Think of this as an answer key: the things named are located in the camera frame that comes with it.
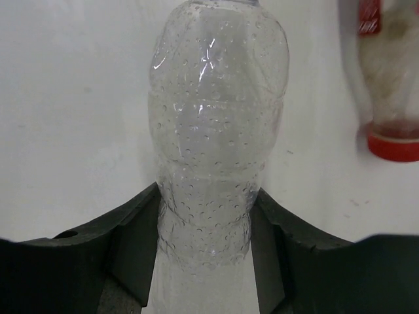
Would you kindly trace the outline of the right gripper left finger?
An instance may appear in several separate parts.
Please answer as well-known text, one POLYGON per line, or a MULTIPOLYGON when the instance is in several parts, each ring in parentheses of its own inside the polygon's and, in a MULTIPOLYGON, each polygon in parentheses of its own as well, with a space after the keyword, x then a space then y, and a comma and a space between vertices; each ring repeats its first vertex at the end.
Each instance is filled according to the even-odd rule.
POLYGON ((53 238, 1 240, 2 313, 139 313, 157 245, 156 184, 53 238))

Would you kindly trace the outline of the clear bottle white cap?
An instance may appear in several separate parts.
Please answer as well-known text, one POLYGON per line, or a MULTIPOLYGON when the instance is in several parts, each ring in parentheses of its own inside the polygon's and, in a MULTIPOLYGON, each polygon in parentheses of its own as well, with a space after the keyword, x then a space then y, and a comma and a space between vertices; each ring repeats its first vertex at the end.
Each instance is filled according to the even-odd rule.
POLYGON ((241 313, 250 211, 280 125, 285 31, 258 1, 185 1, 149 70, 156 313, 241 313))

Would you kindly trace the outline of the small bottle red cap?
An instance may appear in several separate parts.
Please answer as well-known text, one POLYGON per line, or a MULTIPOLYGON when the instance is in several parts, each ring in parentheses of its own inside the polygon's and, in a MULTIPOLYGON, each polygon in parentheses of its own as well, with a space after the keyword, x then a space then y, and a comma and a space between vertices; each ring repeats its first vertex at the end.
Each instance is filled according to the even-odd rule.
POLYGON ((357 111, 356 144, 418 161, 418 2, 338 1, 342 66, 357 111))

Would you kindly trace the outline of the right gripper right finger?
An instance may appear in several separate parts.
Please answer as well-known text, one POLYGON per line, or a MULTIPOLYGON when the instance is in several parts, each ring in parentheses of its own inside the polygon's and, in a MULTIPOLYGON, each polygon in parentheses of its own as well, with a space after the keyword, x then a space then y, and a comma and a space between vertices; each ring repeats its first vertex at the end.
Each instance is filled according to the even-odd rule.
POLYGON ((264 190, 251 210, 261 313, 417 313, 418 237, 352 243, 279 205, 264 190))

